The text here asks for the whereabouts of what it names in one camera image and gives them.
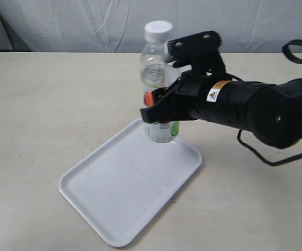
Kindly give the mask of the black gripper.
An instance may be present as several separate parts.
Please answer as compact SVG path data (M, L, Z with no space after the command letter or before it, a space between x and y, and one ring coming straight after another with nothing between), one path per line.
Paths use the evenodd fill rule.
M229 73L197 76L192 71L184 72L168 89L157 88L143 95L145 107L140 109L142 120L146 123L206 120L202 105L206 103L209 91L220 81L234 79Z

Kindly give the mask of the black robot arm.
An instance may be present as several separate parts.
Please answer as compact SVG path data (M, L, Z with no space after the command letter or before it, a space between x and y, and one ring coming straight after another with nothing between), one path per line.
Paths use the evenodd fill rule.
M302 78L284 84L233 81L227 74L185 72L144 97L144 122L205 120L246 130L285 149L302 139Z

